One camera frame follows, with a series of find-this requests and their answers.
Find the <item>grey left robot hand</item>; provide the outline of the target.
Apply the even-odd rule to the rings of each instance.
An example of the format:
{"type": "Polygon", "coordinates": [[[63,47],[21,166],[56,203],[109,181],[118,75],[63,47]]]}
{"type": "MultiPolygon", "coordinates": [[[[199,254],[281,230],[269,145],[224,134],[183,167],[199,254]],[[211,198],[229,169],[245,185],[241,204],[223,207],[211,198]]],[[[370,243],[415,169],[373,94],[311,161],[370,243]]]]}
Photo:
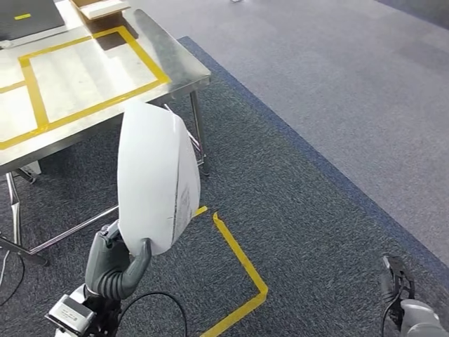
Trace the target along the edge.
{"type": "Polygon", "coordinates": [[[90,293],[125,300],[137,288],[151,258],[150,240],[144,238],[131,260],[116,220],[95,234],[86,266],[85,284],[90,293]]]}

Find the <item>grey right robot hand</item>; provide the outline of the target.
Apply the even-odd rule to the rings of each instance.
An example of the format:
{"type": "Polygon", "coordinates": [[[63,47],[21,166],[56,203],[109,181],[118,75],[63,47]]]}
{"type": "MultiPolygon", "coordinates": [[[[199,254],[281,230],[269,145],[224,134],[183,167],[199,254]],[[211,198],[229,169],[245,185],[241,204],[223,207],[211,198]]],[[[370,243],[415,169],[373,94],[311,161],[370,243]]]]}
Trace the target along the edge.
{"type": "Polygon", "coordinates": [[[394,281],[389,270],[383,270],[380,274],[380,290],[383,304],[389,304],[394,300],[395,292],[394,281]]]}

